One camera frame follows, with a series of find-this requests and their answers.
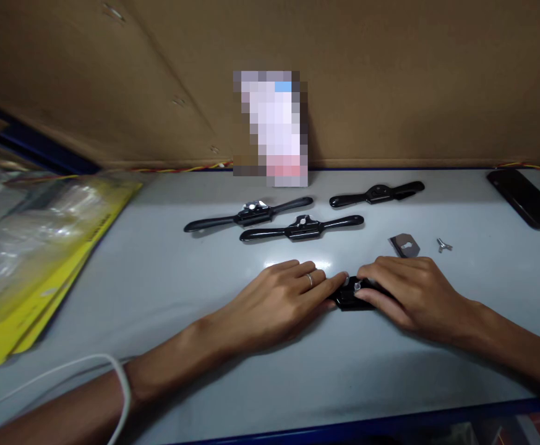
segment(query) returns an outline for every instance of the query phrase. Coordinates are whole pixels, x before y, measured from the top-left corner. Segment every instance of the black object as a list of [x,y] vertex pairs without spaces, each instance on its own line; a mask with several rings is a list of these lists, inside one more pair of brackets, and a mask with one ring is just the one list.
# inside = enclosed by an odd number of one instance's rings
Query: black object
[[278,205],[276,207],[269,207],[262,201],[252,201],[245,203],[243,210],[234,216],[225,216],[222,218],[210,218],[199,219],[198,221],[192,221],[186,225],[183,229],[184,232],[195,232],[201,229],[207,229],[209,227],[220,226],[222,224],[235,223],[243,227],[252,226],[253,224],[265,223],[271,221],[273,216],[281,211],[289,210],[291,208],[303,207],[309,204],[313,204],[313,198],[304,197],[298,198],[294,201]]
[[248,231],[244,231],[239,239],[241,241],[253,241],[279,235],[285,235],[291,240],[319,238],[319,235],[326,229],[358,226],[362,223],[364,223],[364,218],[360,215],[347,216],[345,218],[334,219],[333,221],[323,223],[311,219],[309,215],[300,215],[297,216],[296,221],[288,227],[282,229],[249,229]]
[[420,252],[420,247],[412,235],[399,234],[389,238],[389,242],[400,258],[416,258]]
[[376,289],[382,294],[387,295],[390,298],[394,298],[394,296],[389,293],[389,291],[384,289],[379,283],[371,283],[366,278],[359,279],[354,276],[349,277],[348,281],[332,295],[330,295],[328,299],[335,301],[338,307],[343,311],[373,310],[375,306],[354,296],[354,293],[359,289]]
[[386,201],[402,200],[424,190],[420,181],[408,182],[399,187],[387,187],[383,184],[373,185],[366,193],[359,195],[339,195],[330,198],[330,206],[342,207],[357,202],[367,201],[369,204],[379,204]]
[[515,211],[534,229],[540,229],[540,190],[513,169],[496,170],[486,176]]

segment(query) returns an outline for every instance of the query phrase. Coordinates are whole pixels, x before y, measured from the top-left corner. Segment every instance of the red and yellow wire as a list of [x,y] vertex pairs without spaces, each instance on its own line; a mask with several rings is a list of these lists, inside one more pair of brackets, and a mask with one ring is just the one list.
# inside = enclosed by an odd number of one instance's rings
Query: red and yellow wire
[[[219,162],[216,164],[206,165],[206,166],[197,166],[191,168],[183,169],[129,169],[129,170],[118,170],[118,171],[130,171],[130,172],[141,172],[141,173],[186,173],[190,171],[204,170],[204,169],[216,169],[216,168],[227,168],[233,165],[232,160]],[[15,178],[7,181],[8,184],[13,182],[41,182],[47,180],[61,180],[61,179],[73,179],[84,175],[66,175],[66,176],[42,176],[38,178]]]
[[533,169],[536,169],[536,170],[540,170],[540,166],[533,165],[533,164],[525,164],[525,163],[499,164],[495,168],[503,168],[503,167],[528,167],[528,168],[533,168]]

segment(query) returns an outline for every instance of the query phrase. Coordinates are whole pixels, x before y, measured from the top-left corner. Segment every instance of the finger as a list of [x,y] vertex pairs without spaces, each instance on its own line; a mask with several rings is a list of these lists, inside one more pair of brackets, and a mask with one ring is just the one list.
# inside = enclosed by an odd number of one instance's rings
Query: finger
[[286,341],[293,340],[298,337],[301,332],[309,327],[317,318],[328,313],[336,307],[336,303],[332,300],[324,300],[319,303],[305,318],[303,318],[287,335]]
[[379,258],[375,261],[375,264],[378,264],[380,266],[383,266],[384,268],[389,269],[391,272],[395,273],[396,275],[399,275],[403,278],[408,278],[411,280],[416,279],[420,277],[420,275],[423,273],[426,269],[426,264],[417,261],[417,262],[407,262],[407,260],[414,260],[415,258],[407,258],[406,261],[404,261],[403,258],[397,258],[397,260],[402,260],[401,262],[398,261],[389,261],[389,260],[380,260]]
[[411,328],[412,320],[393,298],[387,297],[375,289],[361,289],[354,296],[375,306],[399,327],[403,329]]
[[408,295],[409,286],[404,278],[394,273],[390,268],[383,264],[373,263],[361,266],[356,273],[358,278],[371,278],[377,281],[381,286],[391,292],[400,303],[404,304],[406,295]]
[[375,260],[376,263],[383,264],[398,264],[404,266],[410,266],[417,269],[424,269],[426,264],[420,261],[418,258],[398,258],[397,256],[378,256]]
[[292,267],[289,270],[285,271],[285,275],[298,278],[304,276],[315,270],[315,263],[313,261],[305,261],[303,264]]
[[305,274],[295,280],[294,287],[299,291],[300,294],[311,290],[313,287],[317,286],[321,282],[324,282],[325,280],[325,272],[323,272],[321,269],[316,269],[308,275]]
[[310,312],[323,300],[332,295],[337,288],[342,286],[348,277],[348,273],[340,272],[333,277],[322,281],[309,292],[305,292],[301,298],[301,306],[304,311]]
[[283,263],[271,265],[270,267],[268,267],[268,269],[280,271],[280,270],[290,269],[291,267],[294,267],[298,264],[299,264],[299,260],[289,260],[289,261],[284,261]]

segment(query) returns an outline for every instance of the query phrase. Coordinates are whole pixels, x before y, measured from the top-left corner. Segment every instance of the cable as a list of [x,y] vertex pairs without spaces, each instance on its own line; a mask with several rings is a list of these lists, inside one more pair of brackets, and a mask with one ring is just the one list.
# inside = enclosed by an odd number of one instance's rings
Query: cable
[[[204,169],[216,169],[226,168],[233,165],[232,160],[222,161],[216,164],[207,166],[197,166],[184,169],[129,169],[129,170],[110,170],[110,171],[129,171],[129,172],[141,172],[141,173],[187,173],[190,171],[204,170]],[[43,177],[29,177],[29,178],[14,178],[6,181],[6,184],[13,184],[14,182],[42,182],[47,180],[61,180],[61,179],[73,179],[80,177],[80,175],[66,175],[66,176],[43,176]]]
[[113,370],[115,371],[115,373],[117,374],[117,377],[119,378],[119,384],[121,385],[121,391],[123,393],[123,408],[121,409],[121,416],[119,416],[119,421],[117,423],[117,427],[115,428],[115,431],[113,431],[111,438],[107,442],[107,445],[113,445],[119,438],[119,435],[121,434],[121,430],[123,429],[123,426],[126,424],[127,416],[129,415],[130,404],[132,401],[132,391],[129,387],[129,382],[127,381],[127,376],[126,376],[125,371],[123,370],[123,366],[121,365],[121,363],[119,363],[115,358],[113,358],[109,354],[87,355],[86,357],[73,360],[69,363],[65,363],[47,372],[44,372],[43,374],[38,375],[37,377],[27,381],[25,384],[19,386],[15,390],[8,392],[4,397],[0,398],[0,403],[6,399],[9,399],[17,392],[25,389],[27,386],[32,385],[34,382],[41,380],[43,377],[47,377],[50,374],[53,374],[57,371],[61,371],[62,369],[76,365],[78,363],[85,362],[87,360],[92,360],[93,358],[105,358],[110,362],[111,366],[113,367]]
[[529,168],[533,168],[535,170],[540,170],[540,166],[536,166],[536,165],[533,165],[533,164],[524,164],[524,163],[499,164],[495,168],[502,168],[502,167],[529,167]]

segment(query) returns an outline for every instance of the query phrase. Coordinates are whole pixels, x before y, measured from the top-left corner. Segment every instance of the table surface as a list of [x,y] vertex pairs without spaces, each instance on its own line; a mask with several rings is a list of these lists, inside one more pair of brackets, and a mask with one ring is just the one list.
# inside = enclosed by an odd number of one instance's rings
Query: table surface
[[[88,262],[46,337],[0,367],[0,397],[32,377],[96,352],[140,354],[230,301],[264,267],[312,260],[328,276],[356,274],[388,238],[411,234],[455,289],[540,335],[540,231],[531,229],[486,180],[487,171],[320,171],[306,189],[271,189],[264,178],[230,172],[161,175],[115,222]],[[525,175],[540,188],[540,172]],[[374,184],[421,180],[404,201],[332,209],[328,199]],[[276,238],[246,245],[242,228],[183,233],[189,221],[236,213],[261,199],[277,205],[310,195],[315,203],[275,217],[284,227],[308,213],[319,221],[351,214],[360,227],[321,239]],[[438,252],[436,238],[453,245]],[[91,378],[66,370],[0,405],[0,423],[38,397]],[[126,439],[163,444],[326,425],[430,410],[514,401],[532,394],[486,363],[417,340],[377,311],[333,311],[294,344],[230,363],[186,389]]]

